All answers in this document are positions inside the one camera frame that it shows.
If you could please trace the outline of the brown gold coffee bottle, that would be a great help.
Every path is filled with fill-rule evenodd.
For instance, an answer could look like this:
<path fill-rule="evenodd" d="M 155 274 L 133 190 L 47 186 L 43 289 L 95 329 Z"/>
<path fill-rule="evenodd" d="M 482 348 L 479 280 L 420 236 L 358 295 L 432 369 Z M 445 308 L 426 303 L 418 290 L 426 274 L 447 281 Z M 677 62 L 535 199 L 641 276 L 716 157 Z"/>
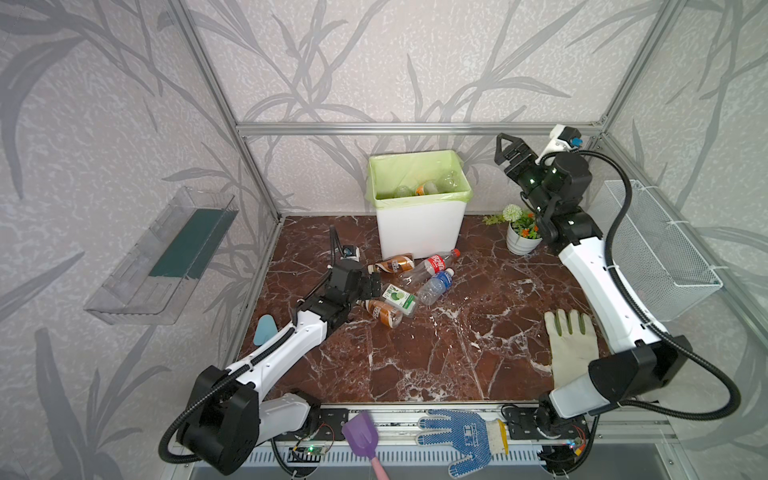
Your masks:
<path fill-rule="evenodd" d="M 369 273 L 400 274 L 415 268 L 415 262 L 409 255 L 396 255 L 367 266 Z"/>

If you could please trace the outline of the clear unlabelled plastic bottle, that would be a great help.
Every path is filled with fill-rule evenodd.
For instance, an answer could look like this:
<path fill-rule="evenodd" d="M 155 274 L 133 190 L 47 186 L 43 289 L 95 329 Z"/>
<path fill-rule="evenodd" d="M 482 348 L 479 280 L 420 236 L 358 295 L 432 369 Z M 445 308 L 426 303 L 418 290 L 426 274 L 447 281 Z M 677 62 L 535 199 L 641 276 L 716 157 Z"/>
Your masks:
<path fill-rule="evenodd" d="M 435 185 L 440 193 L 452 193 L 459 188 L 459 179 L 454 171 L 448 171 L 435 181 Z"/>

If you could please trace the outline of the lime label tea bottle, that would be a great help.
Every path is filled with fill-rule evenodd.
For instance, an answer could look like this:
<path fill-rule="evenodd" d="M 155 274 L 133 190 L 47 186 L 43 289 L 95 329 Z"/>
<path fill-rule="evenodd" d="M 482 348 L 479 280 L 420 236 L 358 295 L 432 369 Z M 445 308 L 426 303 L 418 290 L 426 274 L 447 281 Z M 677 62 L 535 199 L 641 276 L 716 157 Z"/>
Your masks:
<path fill-rule="evenodd" d="M 417 297 L 408 291 L 394 285 L 388 284 L 382 292 L 383 300 L 406 317 L 412 317 L 417 306 Z"/>

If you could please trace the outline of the red label cola bottle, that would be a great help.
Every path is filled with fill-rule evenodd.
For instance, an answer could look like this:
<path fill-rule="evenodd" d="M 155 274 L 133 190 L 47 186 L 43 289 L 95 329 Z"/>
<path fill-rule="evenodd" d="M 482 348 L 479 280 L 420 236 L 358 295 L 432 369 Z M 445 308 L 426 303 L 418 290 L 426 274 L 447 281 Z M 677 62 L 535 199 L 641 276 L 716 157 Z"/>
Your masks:
<path fill-rule="evenodd" d="M 457 248 L 431 255 L 416 265 L 414 269 L 405 272 L 401 277 L 401 283 L 405 286 L 412 286 L 421 281 L 429 280 L 438 273 L 446 271 L 460 256 L 461 252 Z"/>

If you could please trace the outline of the blue label Pocari bottle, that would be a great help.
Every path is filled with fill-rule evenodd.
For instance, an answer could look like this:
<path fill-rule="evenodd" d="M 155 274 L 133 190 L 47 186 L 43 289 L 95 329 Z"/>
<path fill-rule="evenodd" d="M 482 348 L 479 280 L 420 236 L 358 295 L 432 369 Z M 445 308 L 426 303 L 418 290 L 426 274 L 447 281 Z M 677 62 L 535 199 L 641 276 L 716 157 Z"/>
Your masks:
<path fill-rule="evenodd" d="M 437 273 L 417 293 L 419 302 L 425 306 L 432 306 L 445 294 L 453 284 L 455 272 L 452 268 Z"/>

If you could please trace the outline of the green Sprite bottle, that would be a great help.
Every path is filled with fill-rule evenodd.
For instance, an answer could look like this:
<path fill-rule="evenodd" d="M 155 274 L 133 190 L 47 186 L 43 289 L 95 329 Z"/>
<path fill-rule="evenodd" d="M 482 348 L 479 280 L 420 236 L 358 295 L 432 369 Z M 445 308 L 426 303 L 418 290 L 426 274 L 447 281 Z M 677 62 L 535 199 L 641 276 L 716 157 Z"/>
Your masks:
<path fill-rule="evenodd" d="M 414 195 L 415 195 L 414 190 L 408 187 L 407 185 L 400 185 L 393 192 L 394 198 L 412 197 Z"/>

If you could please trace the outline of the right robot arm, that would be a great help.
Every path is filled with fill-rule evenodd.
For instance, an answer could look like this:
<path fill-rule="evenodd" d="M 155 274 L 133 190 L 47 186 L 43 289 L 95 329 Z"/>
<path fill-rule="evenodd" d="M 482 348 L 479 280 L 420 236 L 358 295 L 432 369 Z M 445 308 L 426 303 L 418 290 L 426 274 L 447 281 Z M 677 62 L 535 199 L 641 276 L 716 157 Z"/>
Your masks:
<path fill-rule="evenodd" d="M 495 138 L 496 165 L 520 187 L 543 241 L 578 281 L 611 351 L 539 400 L 534 415 L 537 429 L 543 436 L 555 438 L 574 420 L 623 406 L 689 421 L 715 421 L 732 415 L 742 402 L 736 383 L 695 353 L 685 336 L 669 334 L 625 281 L 613 246 L 632 203 L 631 180 L 614 159 L 581 149 L 579 135 L 577 129 L 566 128 L 551 140 L 543 155 L 537 155 L 519 137 L 500 133 Z M 624 187 L 623 203 L 606 232 L 580 206 L 592 182 L 590 158 L 611 166 Z M 640 400 L 640 395 L 666 387 L 688 361 L 723 384 L 728 392 L 724 406 L 686 412 Z"/>

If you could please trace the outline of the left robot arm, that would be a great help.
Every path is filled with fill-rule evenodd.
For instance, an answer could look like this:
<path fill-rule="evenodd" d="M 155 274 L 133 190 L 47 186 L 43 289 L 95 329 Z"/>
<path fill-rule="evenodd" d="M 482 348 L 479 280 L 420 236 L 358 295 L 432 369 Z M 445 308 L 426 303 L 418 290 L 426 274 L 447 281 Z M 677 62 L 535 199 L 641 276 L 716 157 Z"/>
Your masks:
<path fill-rule="evenodd" d="M 359 303 L 381 293 L 381 278 L 360 251 L 329 229 L 331 261 L 319 283 L 294 307 L 289 322 L 253 353 L 224 369 L 210 366 L 195 380 L 186 409 L 163 433 L 159 458 L 168 464 L 204 461 L 230 475 L 252 450 L 305 428 L 314 406 L 306 394 L 270 400 L 278 381 L 349 319 Z"/>

